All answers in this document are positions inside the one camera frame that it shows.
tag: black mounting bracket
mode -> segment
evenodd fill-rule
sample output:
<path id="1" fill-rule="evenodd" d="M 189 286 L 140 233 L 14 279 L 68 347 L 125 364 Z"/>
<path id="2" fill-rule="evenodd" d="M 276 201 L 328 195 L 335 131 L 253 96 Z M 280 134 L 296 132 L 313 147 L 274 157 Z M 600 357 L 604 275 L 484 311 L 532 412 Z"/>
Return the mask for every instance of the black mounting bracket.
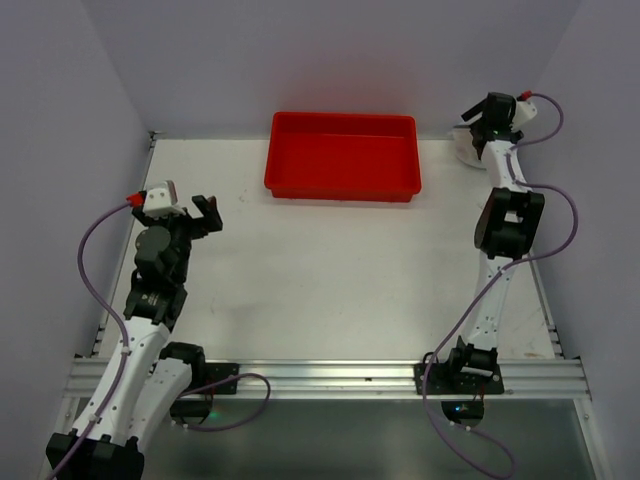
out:
<path id="1" fill-rule="evenodd" d="M 204 364 L 204 369 L 202 372 L 202 376 L 200 377 L 199 384 L 190 385 L 188 390 L 193 390 L 194 388 L 203 387 L 205 385 L 219 382 L 224 380 L 225 378 L 233 377 L 238 375 L 240 372 L 240 364 L 238 363 L 229 363 L 229 362 L 221 362 L 221 363 L 206 363 Z M 225 385 L 221 385 L 216 387 L 215 390 L 211 392 L 203 392 L 209 393 L 211 395 L 235 395 L 238 390 L 238 381 L 235 380 L 233 382 L 229 382 Z M 178 399 L 173 402 L 171 405 L 171 409 L 169 413 L 172 418 L 182 419 L 187 417 L 206 417 L 209 415 L 211 411 L 211 399 L 201 399 L 201 400 L 186 400 L 186 399 Z"/>
<path id="2" fill-rule="evenodd" d="M 413 381 L 416 393 L 422 396 L 422 379 L 427 366 L 416 363 L 413 366 Z M 452 373 L 446 363 L 434 363 L 427 379 L 428 395 L 479 395 L 484 387 L 484 395 L 501 395 L 504 393 L 502 373 L 496 366 L 491 377 L 473 373 Z"/>
<path id="3" fill-rule="evenodd" d="M 422 395 L 422 384 L 427 364 L 413 366 L 416 393 Z M 500 395 L 504 393 L 502 372 L 498 365 L 498 352 L 476 350 L 458 337 L 445 363 L 434 363 L 427 378 L 428 395 Z"/>
<path id="4" fill-rule="evenodd" d="M 490 259 L 522 258 L 531 249 L 543 209 L 544 195 L 541 193 L 494 188 L 476 225 L 476 248 Z M 509 213 L 520 221 L 507 220 Z"/>

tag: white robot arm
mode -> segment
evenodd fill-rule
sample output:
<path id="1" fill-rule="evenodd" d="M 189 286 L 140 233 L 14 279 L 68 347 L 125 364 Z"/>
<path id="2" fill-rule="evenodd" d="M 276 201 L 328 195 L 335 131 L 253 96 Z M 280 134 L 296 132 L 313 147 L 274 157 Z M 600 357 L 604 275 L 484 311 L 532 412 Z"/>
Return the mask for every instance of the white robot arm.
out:
<path id="1" fill-rule="evenodd" d="M 514 181 L 523 178 L 514 148 L 523 137 L 518 128 L 537 113 L 529 97 L 489 93 L 462 115 L 470 123 L 454 129 L 458 158 L 486 169 L 493 187 L 474 236 L 480 250 L 476 296 L 505 265 L 528 254 L 544 208 L 542 194 Z M 503 273 L 478 302 L 448 360 L 432 366 L 431 393 L 474 395 L 480 388 L 486 393 L 504 392 L 497 362 L 498 332 L 513 270 Z"/>
<path id="2" fill-rule="evenodd" d="M 191 243 L 222 230 L 216 200 L 193 197 L 202 216 L 192 218 L 178 205 L 170 181 L 148 187 L 128 200 L 134 217 L 147 227 L 135 242 L 136 269 L 124 310 L 128 345 L 120 339 L 71 432 L 51 437 L 47 457 L 53 468 L 70 455 L 58 468 L 59 480 L 139 480 L 144 451 L 160 421 L 183 391 L 202 387 L 207 380 L 201 347 L 167 341 L 187 296 L 184 283 Z M 128 355 L 124 368 L 123 354 Z M 106 407 L 97 417 L 97 406 L 105 400 Z M 77 451 L 70 453 L 76 442 Z"/>

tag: red connector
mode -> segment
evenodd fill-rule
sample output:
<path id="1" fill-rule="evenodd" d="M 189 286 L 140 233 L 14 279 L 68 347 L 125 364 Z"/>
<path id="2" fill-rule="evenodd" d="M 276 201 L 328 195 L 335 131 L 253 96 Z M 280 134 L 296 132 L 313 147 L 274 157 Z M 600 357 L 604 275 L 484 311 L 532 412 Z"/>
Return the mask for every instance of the red connector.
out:
<path id="1" fill-rule="evenodd" d="M 527 90 L 526 92 L 522 92 L 518 97 L 519 101 L 529 100 L 533 96 L 533 92 L 531 90 Z"/>
<path id="2" fill-rule="evenodd" d="M 129 202 L 132 207 L 141 207 L 142 205 L 144 205 L 143 192 L 138 192 L 138 193 L 134 193 L 133 195 L 129 195 L 127 197 L 127 202 Z"/>

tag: black clamp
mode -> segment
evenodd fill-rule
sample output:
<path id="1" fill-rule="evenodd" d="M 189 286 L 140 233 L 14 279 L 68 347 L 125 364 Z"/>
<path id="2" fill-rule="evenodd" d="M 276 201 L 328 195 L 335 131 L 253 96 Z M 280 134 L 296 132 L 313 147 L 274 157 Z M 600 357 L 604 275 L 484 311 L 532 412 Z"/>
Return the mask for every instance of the black clamp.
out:
<path id="1" fill-rule="evenodd" d="M 490 92 L 487 98 L 462 114 L 462 120 L 465 122 L 480 115 L 478 120 L 469 125 L 471 143 L 478 152 L 478 159 L 482 158 L 487 142 L 507 140 L 515 144 L 523 138 L 522 132 L 511 131 L 516 105 L 517 101 L 511 95 Z"/>
<path id="2" fill-rule="evenodd" d="M 188 390 L 204 387 L 211 383 L 216 383 L 229 377 L 234 377 L 240 372 L 240 365 L 237 363 L 206 363 L 204 368 L 204 376 L 200 384 L 190 385 Z M 238 390 L 238 381 L 230 381 L 224 385 L 220 385 L 208 392 L 202 392 L 204 398 L 202 400 L 186 400 L 178 399 L 173 402 L 169 410 L 171 418 L 180 420 L 184 423 L 184 418 L 195 417 L 203 420 L 209 416 L 213 406 L 213 395 L 235 395 Z"/>

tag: white enclosure wall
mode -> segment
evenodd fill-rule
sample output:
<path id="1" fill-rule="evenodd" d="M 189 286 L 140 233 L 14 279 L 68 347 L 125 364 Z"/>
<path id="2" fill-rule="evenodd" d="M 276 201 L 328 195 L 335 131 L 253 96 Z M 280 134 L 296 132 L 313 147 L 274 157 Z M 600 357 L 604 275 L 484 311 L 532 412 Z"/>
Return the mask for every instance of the white enclosure wall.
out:
<path id="1" fill-rule="evenodd" d="M 84 0 L 146 126 L 266 134 L 278 110 L 413 115 L 449 130 L 533 88 L 579 0 Z"/>
<path id="2" fill-rule="evenodd" d="M 637 2 L 585 2 L 537 85 L 563 104 L 566 126 L 523 151 L 530 180 L 565 186 L 580 207 L 575 244 L 540 268 L 565 352 L 584 361 L 611 462 L 624 479 L 637 478 L 640 466 L 638 18 Z M 545 118 L 541 128 L 555 121 Z M 562 200 L 547 199 L 538 251 L 557 245 L 570 221 Z"/>
<path id="3" fill-rule="evenodd" d="M 0 64 L 0 477 L 22 480 L 41 466 L 73 355 L 101 316 L 78 241 L 139 188 L 148 136 L 78 1 L 3 1 Z M 114 219 L 88 248 L 101 291 L 129 224 Z"/>

